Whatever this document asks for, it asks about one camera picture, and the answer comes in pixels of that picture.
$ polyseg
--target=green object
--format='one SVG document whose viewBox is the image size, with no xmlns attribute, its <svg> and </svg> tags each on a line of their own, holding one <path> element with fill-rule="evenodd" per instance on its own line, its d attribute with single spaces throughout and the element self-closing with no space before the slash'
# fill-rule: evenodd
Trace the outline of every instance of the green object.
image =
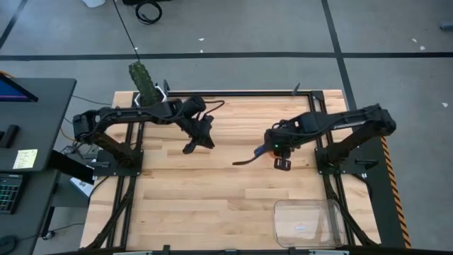
<svg viewBox="0 0 453 255">
<path fill-rule="evenodd" d="M 161 102 L 161 94 L 154 87 L 154 83 L 149 76 L 147 68 L 140 62 L 134 62 L 129 65 L 129 74 L 140 91 L 142 106 L 152 106 Z"/>
</svg>

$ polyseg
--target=gray floor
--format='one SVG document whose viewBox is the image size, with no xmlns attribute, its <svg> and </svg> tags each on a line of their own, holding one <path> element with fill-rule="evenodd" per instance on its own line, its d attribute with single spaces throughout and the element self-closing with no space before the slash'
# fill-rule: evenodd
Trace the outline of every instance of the gray floor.
<svg viewBox="0 0 453 255">
<path fill-rule="evenodd" d="M 0 34 L 18 2 L 0 2 Z M 453 21 L 451 1 L 329 4 L 343 52 L 453 51 L 453 33 L 438 29 L 440 22 Z M 120 4 L 139 53 L 333 51 L 318 0 L 174 0 L 162 7 L 162 20 L 146 26 L 135 19 L 133 8 Z M 29 0 L 0 49 L 0 56 L 132 53 L 112 2 L 89 9 L 81 0 Z M 78 80 L 77 96 L 109 103 L 114 91 L 134 88 L 127 73 L 132 61 L 0 61 L 0 69 L 17 77 L 73 77 Z M 167 79 L 172 89 L 292 89 L 298 82 L 301 89 L 343 88 L 335 59 L 142 62 L 155 81 Z M 453 59 L 346 59 L 345 64 L 357 105 L 381 103 L 398 123 L 388 141 L 412 245 L 453 251 Z M 73 99 L 67 117 L 93 108 L 97 106 Z M 71 135 L 68 123 L 63 128 Z M 59 137 L 56 148 L 67 144 Z M 59 210 L 52 227 L 83 222 L 85 214 Z M 75 226 L 59 232 L 58 238 L 40 241 L 35 253 L 75 250 L 82 229 Z"/>
</svg>

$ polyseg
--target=wooden table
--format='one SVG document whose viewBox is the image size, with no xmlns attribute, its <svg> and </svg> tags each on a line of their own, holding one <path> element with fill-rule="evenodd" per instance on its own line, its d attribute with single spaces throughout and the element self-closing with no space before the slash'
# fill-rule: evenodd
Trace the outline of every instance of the wooden table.
<svg viewBox="0 0 453 255">
<path fill-rule="evenodd" d="M 341 90 L 323 92 L 329 113 L 346 111 Z M 117 92 L 113 105 L 130 107 L 132 94 Z M 143 172 L 135 188 L 128 251 L 162 250 L 165 244 L 176 250 L 281 249 L 273 231 L 276 201 L 326 199 L 316 170 L 315 142 L 292 154 L 292 170 L 288 172 L 274 169 L 268 155 L 249 165 L 231 165 L 251 158 L 273 123 L 309 111 L 305 97 L 205 97 L 219 99 L 226 103 L 212 113 L 214 149 L 197 147 L 184 155 L 182 148 L 188 137 L 178 126 L 146 124 Z M 124 141 L 126 128 L 115 125 L 108 134 Z M 335 131 L 333 138 L 342 140 L 350 132 Z M 366 185 L 349 175 L 342 178 L 351 215 L 379 242 Z M 116 183 L 117 178 L 110 177 L 93 194 L 81 247 L 93 241 L 110 217 Z M 122 219 L 117 225 L 116 245 L 121 228 Z"/>
</svg>

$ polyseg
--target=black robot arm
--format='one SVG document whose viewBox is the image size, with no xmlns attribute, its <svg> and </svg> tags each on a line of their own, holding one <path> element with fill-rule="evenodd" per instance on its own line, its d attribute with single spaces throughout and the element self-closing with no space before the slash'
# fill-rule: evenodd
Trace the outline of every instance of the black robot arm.
<svg viewBox="0 0 453 255">
<path fill-rule="evenodd" d="M 176 123 L 186 132 L 191 141 L 183 152 L 193 152 L 197 145 L 212 149 L 214 143 L 210 137 L 211 122 L 214 118 L 204 114 L 193 118 L 195 114 L 206 110 L 206 104 L 199 96 L 192 96 L 184 103 L 180 99 L 154 104 L 145 108 L 101 108 L 89 110 L 73 118 L 74 137 L 77 142 L 95 144 L 110 152 L 123 167 L 131 167 L 135 162 L 134 150 L 128 144 L 119 143 L 105 134 L 105 130 L 114 124 L 152 122 L 157 125 Z"/>
<path fill-rule="evenodd" d="M 396 123 L 389 112 L 382 109 L 379 104 L 334 114 L 302 113 L 290 120 L 275 123 L 272 128 L 265 131 L 264 144 L 255 150 L 254 158 L 235 162 L 233 165 L 248 164 L 266 152 L 274 152 L 278 157 L 274 167 L 290 170 L 291 162 L 287 159 L 294 149 L 299 149 L 302 144 L 313 141 L 329 131 L 358 126 L 360 128 L 343 141 L 327 146 L 325 160 L 329 164 L 338 166 L 357 146 L 372 137 L 390 135 L 396 129 Z"/>
</svg>

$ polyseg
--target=computer monitor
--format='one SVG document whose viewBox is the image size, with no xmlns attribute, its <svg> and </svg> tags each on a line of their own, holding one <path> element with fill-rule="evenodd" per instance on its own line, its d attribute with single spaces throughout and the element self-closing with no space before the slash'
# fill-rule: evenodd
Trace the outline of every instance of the computer monitor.
<svg viewBox="0 0 453 255">
<path fill-rule="evenodd" d="M 0 74 L 0 102 L 38 102 L 38 97 Z"/>
</svg>

